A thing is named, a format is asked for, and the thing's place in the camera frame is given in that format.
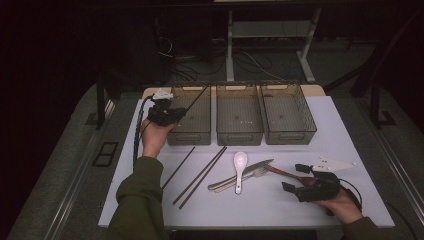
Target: chopsticks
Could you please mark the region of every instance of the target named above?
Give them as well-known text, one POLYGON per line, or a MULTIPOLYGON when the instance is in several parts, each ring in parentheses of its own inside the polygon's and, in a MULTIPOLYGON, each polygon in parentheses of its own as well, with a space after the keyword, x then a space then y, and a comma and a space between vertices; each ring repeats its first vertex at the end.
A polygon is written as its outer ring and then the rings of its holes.
POLYGON ((222 154, 224 154, 225 150, 227 150, 227 147, 223 147, 221 148, 221 150, 219 150, 219 152, 215 155, 215 157, 212 158, 212 160, 206 165, 206 167, 203 168, 203 170, 193 179, 193 181, 190 182, 190 184, 184 189, 184 191, 174 200, 174 202, 172 202, 172 204, 176 204, 178 202, 178 200, 180 200, 180 198, 182 196, 184 196, 184 194, 190 189, 190 187, 196 182, 196 180, 202 176, 203 172, 206 173, 203 175, 203 177, 199 180, 199 182, 196 184, 196 186, 191 190, 191 192, 189 193, 189 195, 185 198, 185 200, 183 201, 183 203, 181 203, 181 205, 179 206, 179 209, 183 208, 184 205, 187 203, 187 201, 190 199, 190 197, 193 195, 193 193, 196 191, 196 189, 199 187, 199 185, 202 183, 203 179, 206 178, 206 176, 208 175, 208 173, 212 170, 212 168, 215 166, 215 164, 218 162, 219 158, 221 158, 222 154))
POLYGON ((178 165, 177 169, 175 169, 175 171, 172 173, 172 175, 168 178, 168 180, 165 182, 165 184, 163 184, 162 186, 162 190, 166 187, 166 185, 168 185, 169 181, 171 181, 171 179, 174 177, 174 175, 177 173, 178 169, 180 169, 180 167, 184 164, 185 160, 187 160, 187 158, 190 156, 190 154, 193 152, 195 147, 193 147, 190 152, 187 154, 187 156, 184 158, 184 160, 180 163, 180 165, 178 165))

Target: knife handle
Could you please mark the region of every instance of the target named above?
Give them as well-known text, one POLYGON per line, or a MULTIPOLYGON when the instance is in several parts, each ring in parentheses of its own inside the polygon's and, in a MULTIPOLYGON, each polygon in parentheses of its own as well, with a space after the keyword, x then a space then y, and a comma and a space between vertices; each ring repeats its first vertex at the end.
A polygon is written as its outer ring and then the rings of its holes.
POLYGON ((232 181, 235 181, 236 179, 237 179, 237 176, 230 177, 230 178, 228 178, 228 179, 226 179, 224 181, 221 181, 221 182, 218 182, 218 183, 214 183, 214 184, 209 185, 208 186, 208 189, 209 190, 215 190, 215 189, 217 189, 217 188, 219 188, 219 187, 221 187, 223 185, 226 185, 226 184, 228 184, 228 183, 230 183, 232 181))

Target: knife blade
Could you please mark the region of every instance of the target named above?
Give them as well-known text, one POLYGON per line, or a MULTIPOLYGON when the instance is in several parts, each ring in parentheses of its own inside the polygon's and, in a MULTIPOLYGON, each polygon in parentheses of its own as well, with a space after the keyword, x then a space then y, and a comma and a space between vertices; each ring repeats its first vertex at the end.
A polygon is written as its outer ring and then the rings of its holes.
MULTIPOLYGON (((255 164, 252 164, 252 165, 250 165, 250 166, 248 166, 248 167, 246 167, 246 168, 244 169, 244 171, 243 171, 243 175, 245 175, 245 174, 247 174, 247 173, 250 173, 250 172, 253 172, 253 171, 255 171, 256 169, 258 169, 258 168, 260 168, 260 167, 263 167, 263 166, 265 166, 266 164, 270 163, 271 161, 274 161, 274 159, 268 159, 268 160, 264 160, 264 161, 261 161, 261 162, 258 162, 258 163, 255 163, 255 164)), ((227 184, 227 183, 229 183, 229 182, 231 182, 231 181, 235 180, 236 178, 237 178, 237 176, 234 176, 234 177, 230 177, 230 178, 228 178, 228 179, 226 179, 226 180, 223 180, 223 181, 221 181, 221 182, 217 182, 217 183, 211 184, 211 185, 209 185, 209 186, 208 186, 208 189, 209 189, 209 190, 215 190, 215 189, 217 189, 217 188, 219 188, 219 187, 221 187, 221 186, 223 186, 223 185, 225 185, 225 184, 227 184)))

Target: ceramic spoon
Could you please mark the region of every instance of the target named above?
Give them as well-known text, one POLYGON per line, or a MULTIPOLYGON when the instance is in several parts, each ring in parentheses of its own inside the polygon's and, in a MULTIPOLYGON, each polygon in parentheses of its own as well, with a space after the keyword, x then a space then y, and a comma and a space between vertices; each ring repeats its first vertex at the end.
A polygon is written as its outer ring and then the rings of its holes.
POLYGON ((237 183, 236 183, 236 193, 241 193, 241 177, 243 175, 243 170, 247 165, 247 155, 244 152, 237 152, 234 155, 234 166, 237 172, 237 183))

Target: transparent plastic bin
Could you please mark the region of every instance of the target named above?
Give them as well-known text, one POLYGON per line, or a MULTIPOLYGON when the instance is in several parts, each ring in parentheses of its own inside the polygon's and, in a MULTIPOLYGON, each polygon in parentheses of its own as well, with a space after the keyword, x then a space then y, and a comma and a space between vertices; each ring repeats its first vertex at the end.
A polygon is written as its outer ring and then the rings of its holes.
POLYGON ((216 86, 219 146, 258 146, 263 125, 254 82, 219 82, 216 86))
POLYGON ((172 86, 171 108, 189 107, 178 125, 168 133, 169 145, 210 145, 211 144, 211 87, 209 82, 175 83, 172 86))
POLYGON ((268 145, 307 145, 317 127, 302 88, 284 81, 261 81, 261 110, 268 145))

